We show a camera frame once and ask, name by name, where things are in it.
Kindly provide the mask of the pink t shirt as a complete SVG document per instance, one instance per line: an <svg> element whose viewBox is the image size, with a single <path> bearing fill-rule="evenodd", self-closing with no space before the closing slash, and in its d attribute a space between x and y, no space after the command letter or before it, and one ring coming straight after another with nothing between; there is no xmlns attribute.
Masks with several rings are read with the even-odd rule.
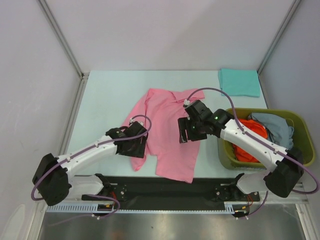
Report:
<svg viewBox="0 0 320 240"><path fill-rule="evenodd" d="M147 160L147 156L157 158L155 173L157 176L192 183L194 170L200 149L200 142L180 143L178 119L187 116L184 101L191 102L205 98L203 91L188 89L169 91L151 88L135 104L123 122L128 126L132 117L150 127L144 157L131 158L132 169L137 172Z"/></svg>

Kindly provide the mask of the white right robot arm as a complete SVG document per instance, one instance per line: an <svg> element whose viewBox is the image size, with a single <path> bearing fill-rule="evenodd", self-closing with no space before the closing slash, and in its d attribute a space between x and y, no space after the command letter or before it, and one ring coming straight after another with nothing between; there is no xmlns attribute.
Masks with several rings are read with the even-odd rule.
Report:
<svg viewBox="0 0 320 240"><path fill-rule="evenodd" d="M252 192L267 190L281 198L289 196L304 174L303 155L298 148L286 149L272 143L242 125L229 112L223 109L212 112L200 100L185 100L183 107L187 116L178 119L181 144L213 135L240 147L265 167L265 171L242 173L235 178L230 188L235 200L242 201Z"/></svg>

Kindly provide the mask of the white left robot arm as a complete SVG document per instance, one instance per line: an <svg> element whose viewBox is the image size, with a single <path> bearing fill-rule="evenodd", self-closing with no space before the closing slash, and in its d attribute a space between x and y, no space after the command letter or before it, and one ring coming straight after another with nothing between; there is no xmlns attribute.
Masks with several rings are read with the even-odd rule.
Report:
<svg viewBox="0 0 320 240"><path fill-rule="evenodd" d="M148 132L143 123L135 121L129 126L110 129L99 140L73 153L60 156L48 153L42 157L32 178L32 200L38 201L36 192L48 206L84 195L107 199L111 185L102 174L80 176L79 172L113 155L144 157Z"/></svg>

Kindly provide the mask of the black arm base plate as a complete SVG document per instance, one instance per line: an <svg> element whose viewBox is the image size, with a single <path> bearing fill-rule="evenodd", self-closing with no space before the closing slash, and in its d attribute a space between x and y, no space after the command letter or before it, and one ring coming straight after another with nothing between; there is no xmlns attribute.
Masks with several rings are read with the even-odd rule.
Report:
<svg viewBox="0 0 320 240"><path fill-rule="evenodd" d="M258 193L245 195L234 185L232 178L195 178L192 183L162 177L98 176L102 190L94 197L87 193L83 201L103 201L114 197L125 209L169 208L209 209L225 202L247 204L259 202Z"/></svg>

